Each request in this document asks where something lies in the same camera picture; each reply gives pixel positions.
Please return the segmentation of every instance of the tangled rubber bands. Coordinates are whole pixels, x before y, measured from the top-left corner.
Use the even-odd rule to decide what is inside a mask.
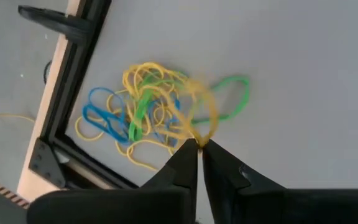
[[[230,114],[219,114],[213,91],[218,91],[230,82],[241,82],[245,88],[241,102]],[[118,152],[133,164],[157,170],[155,167],[133,158],[136,145],[144,142],[164,147],[172,156],[188,138],[195,138],[200,149],[208,142],[218,128],[218,122],[235,117],[245,107],[249,98],[248,79],[231,76],[216,85],[206,88],[200,82],[186,75],[168,70],[153,62],[132,65],[122,76],[123,90],[114,92],[108,88],[93,88],[84,105],[82,116],[75,122],[75,131],[85,141],[96,141],[104,134],[115,139]],[[101,109],[92,103],[96,91],[109,93],[106,108]],[[187,113],[182,110],[180,99],[190,97],[193,104]],[[111,106],[113,100],[119,106]],[[195,119],[195,110],[206,105],[209,117]],[[101,130],[96,136],[85,136],[79,129],[80,121]],[[202,136],[196,125],[209,123],[209,132]]]

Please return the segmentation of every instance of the metal frame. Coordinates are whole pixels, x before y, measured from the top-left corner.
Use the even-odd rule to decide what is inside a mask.
[[[81,167],[82,171],[104,182],[108,189],[138,188],[136,184],[89,156],[65,134],[71,111],[102,29],[104,18],[108,13],[110,2],[110,0],[82,0],[75,17],[76,19],[80,18],[80,20],[70,24],[69,30],[64,32],[59,30],[59,32],[66,34],[69,41],[53,89],[44,126],[34,146],[29,169],[60,188],[106,188],[89,180],[89,178],[84,178],[83,174],[79,174],[78,170],[73,169],[72,164]],[[70,36],[72,35],[67,35],[84,27],[85,35],[80,40],[78,36],[75,40],[71,40]],[[69,158],[69,162],[59,163],[56,152]]]

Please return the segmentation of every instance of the black bracket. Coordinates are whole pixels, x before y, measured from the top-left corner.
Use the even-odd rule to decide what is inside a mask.
[[[69,41],[76,44],[85,44],[93,33],[90,21],[75,16],[66,17],[62,12],[30,6],[19,6],[18,11],[22,17],[32,22],[65,34]]]
[[[60,163],[50,148],[41,139],[37,139],[31,156],[29,169],[40,175],[57,187],[63,188],[66,184]]]

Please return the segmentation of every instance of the orange and black striped tape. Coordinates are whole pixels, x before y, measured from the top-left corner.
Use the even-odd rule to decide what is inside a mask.
[[[28,209],[29,206],[30,206],[30,203],[28,201],[26,201],[23,198],[17,196],[15,193],[11,192],[10,190],[5,188],[1,184],[0,184],[0,194],[2,196],[4,196],[4,197],[8,198],[9,200],[11,200],[16,205],[24,208],[24,209]]]

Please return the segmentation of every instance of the gray surface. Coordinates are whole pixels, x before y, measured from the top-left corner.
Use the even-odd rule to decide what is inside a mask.
[[[0,113],[35,117],[44,90],[42,72],[57,34],[21,18],[19,4],[64,11],[67,2],[0,0]],[[0,118],[0,184],[11,190],[17,187],[32,127],[26,120]]]
[[[248,107],[213,139],[286,187],[358,187],[358,1],[115,0],[73,117],[90,88],[119,90],[122,71],[146,61],[210,82],[248,73]],[[109,137],[76,138],[73,122],[67,133],[95,158],[137,184],[153,176]],[[154,146],[135,156],[168,159]],[[205,190],[198,197],[198,218],[212,223]]]

